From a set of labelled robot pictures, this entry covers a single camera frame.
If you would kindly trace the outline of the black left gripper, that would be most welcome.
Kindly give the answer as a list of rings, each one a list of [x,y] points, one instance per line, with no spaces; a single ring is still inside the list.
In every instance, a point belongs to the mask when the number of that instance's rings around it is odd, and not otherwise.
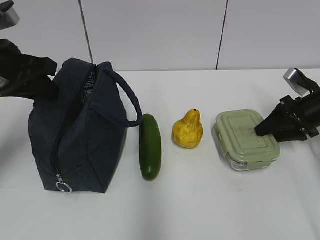
[[[32,73],[55,76],[56,71],[57,63],[49,57],[23,54],[13,42],[8,39],[0,40],[0,96],[2,98],[55,99],[58,97],[59,88],[48,76],[36,76],[28,80]]]

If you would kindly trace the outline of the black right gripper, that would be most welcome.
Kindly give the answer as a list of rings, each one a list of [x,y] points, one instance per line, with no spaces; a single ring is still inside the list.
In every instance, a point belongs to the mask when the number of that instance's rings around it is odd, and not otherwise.
[[[259,137],[273,135],[278,143],[306,141],[320,134],[320,91],[293,99],[283,97],[272,113],[261,122],[255,133]]]

